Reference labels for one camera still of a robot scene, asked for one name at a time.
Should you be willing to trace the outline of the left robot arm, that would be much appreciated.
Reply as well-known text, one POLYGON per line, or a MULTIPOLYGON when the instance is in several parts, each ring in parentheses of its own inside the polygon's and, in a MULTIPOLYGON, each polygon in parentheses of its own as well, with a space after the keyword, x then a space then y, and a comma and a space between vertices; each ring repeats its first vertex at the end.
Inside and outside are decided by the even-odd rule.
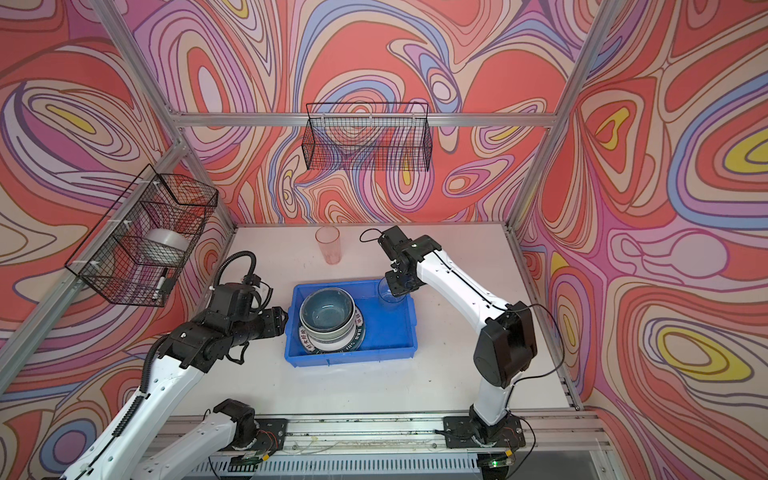
POLYGON ((256 307, 254 287, 214 288, 208 307, 160 337, 147 353, 138 389, 105 431, 63 473, 65 479, 181 479, 223 448, 247 450, 262 429, 249 405, 226 399, 160 454, 142 458, 180 402, 220 360, 244 363, 232 349, 284 334, 281 307, 256 307))

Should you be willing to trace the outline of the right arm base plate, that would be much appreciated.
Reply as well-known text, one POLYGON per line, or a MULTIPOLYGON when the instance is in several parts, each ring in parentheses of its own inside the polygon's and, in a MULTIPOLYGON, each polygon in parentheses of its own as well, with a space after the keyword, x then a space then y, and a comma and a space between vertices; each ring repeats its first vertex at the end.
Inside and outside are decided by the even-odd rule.
POLYGON ((480 418, 446 416, 441 429, 435 433, 445 439, 449 449, 508 448, 516 451, 527 442, 521 421, 508 414, 498 423, 485 425, 480 418))

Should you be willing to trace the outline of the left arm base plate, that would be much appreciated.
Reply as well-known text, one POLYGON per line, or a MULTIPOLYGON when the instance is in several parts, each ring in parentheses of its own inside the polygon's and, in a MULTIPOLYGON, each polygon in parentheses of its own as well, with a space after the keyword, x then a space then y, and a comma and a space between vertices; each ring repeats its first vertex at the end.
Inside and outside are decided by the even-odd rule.
POLYGON ((233 438, 218 450, 255 451, 272 454, 283 449, 289 421, 286 418, 228 421, 234 427, 233 438))

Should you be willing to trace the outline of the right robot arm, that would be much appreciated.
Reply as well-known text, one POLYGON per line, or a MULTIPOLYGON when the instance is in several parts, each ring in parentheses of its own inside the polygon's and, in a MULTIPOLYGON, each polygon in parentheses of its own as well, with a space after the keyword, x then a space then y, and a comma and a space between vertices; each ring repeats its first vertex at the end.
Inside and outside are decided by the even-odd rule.
POLYGON ((514 383, 538 353, 530 306, 521 301, 511 304, 484 288, 428 235, 411 239, 393 226, 379 234, 377 243, 390 261, 385 280, 393 296, 429 286, 477 334, 472 360, 481 383, 468 416, 475 438, 490 442, 511 419, 508 402, 514 383))

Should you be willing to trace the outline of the light green bowl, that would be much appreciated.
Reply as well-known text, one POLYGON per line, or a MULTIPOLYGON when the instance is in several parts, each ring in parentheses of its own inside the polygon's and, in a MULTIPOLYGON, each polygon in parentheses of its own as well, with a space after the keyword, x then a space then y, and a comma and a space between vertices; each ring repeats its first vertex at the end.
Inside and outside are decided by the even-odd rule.
POLYGON ((307 327, 301 326, 299 328, 299 332, 313 342, 331 344, 331 343, 338 343, 342 341, 345 341, 345 342, 350 341, 355 335, 356 326, 351 325, 348 327, 343 327, 338 330, 329 331, 329 332, 313 331, 307 327))

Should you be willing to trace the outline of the blue-grey translucent cup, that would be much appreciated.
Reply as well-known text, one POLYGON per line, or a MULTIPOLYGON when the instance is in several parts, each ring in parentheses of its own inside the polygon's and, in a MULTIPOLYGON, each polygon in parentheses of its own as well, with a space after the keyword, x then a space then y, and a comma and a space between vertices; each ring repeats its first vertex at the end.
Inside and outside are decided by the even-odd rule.
POLYGON ((377 285, 377 294, 381 307, 385 310, 393 310, 405 301, 405 296, 395 296, 390 288, 388 281, 382 278, 377 285))

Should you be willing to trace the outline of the blue plastic bin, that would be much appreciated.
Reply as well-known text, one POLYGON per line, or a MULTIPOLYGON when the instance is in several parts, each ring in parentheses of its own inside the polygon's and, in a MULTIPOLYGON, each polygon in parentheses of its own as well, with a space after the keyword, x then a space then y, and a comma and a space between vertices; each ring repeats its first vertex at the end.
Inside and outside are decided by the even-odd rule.
POLYGON ((293 290, 285 330, 285 360, 294 367, 315 367, 413 357, 418 349, 417 316, 413 299, 406 295, 405 301, 397 308, 383 309, 377 294, 379 281, 373 278, 297 285, 293 290), (338 287, 351 294, 364 318, 365 337, 360 347, 353 351, 309 354, 298 338, 299 309, 310 294, 329 287, 338 287))

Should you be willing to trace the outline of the pink translucent cup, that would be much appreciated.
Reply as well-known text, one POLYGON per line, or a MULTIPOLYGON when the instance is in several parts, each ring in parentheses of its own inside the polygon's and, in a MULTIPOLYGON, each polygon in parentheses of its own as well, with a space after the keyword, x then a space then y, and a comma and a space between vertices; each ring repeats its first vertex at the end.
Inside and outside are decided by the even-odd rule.
POLYGON ((336 265, 341 261, 341 234, 337 227, 318 228, 315 232, 315 240, 327 264, 336 265))

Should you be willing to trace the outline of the grey lilac bowl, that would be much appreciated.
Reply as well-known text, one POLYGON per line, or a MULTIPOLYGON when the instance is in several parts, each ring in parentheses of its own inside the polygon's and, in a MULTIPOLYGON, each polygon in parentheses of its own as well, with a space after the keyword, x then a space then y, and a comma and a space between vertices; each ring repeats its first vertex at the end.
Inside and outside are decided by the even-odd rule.
POLYGON ((353 334, 352 336, 347 336, 333 342, 323 342, 315 340, 311 337, 306 337, 301 339, 301 344, 310 353, 329 353, 352 348, 358 343, 358 341, 359 336, 357 334, 353 334))

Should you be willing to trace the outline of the white plate with green rim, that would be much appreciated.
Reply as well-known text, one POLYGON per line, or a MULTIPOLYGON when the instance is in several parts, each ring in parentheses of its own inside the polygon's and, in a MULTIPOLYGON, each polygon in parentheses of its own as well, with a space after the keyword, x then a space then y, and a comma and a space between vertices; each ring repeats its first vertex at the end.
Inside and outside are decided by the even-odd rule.
MULTIPOLYGON (((358 343, 357 343, 356 345, 354 345, 352 348, 349 348, 349 349, 345 349, 345 350, 342 350, 342 351, 337 351, 337 352, 348 352, 348 351, 353 351, 353 350, 356 350, 356 349, 358 349, 358 348, 360 347, 360 345, 362 344, 362 342, 363 342, 363 340, 364 340, 364 337, 365 337, 366 328, 365 328, 365 324, 364 324, 364 318, 363 318, 363 315, 362 315, 362 313, 361 313, 359 310, 356 310, 356 311, 355 311, 355 312, 352 314, 352 316, 351 316, 350 320, 349 320, 349 321, 348 321, 348 322, 347 322, 345 325, 343 325, 343 326, 342 326, 342 327, 340 327, 340 328, 343 328, 343 327, 348 327, 348 326, 351 326, 351 325, 355 325, 355 326, 356 326, 356 332, 355 332, 355 334, 357 334, 357 335, 359 336, 359 341, 358 341, 358 343)), ((302 338, 306 338, 306 336, 304 336, 303 334, 301 334, 301 333, 299 332, 299 328, 298 328, 298 338, 299 338, 299 341, 300 341, 300 343, 301 343, 301 339, 302 339, 302 338)), ((325 353, 321 353, 321 352, 312 352, 312 353, 310 353, 310 352, 308 352, 306 349, 305 349, 305 351, 306 351, 307 353, 309 353, 309 354, 325 354, 325 353)))

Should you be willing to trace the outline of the dark blue bowl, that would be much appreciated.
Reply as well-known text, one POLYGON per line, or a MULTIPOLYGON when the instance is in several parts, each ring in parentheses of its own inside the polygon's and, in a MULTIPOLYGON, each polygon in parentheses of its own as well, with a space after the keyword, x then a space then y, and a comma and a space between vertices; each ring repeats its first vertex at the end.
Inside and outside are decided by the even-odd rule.
POLYGON ((312 332, 333 333, 350 323, 354 310, 354 300, 347 291, 329 287, 313 292, 302 302, 299 319, 312 332))

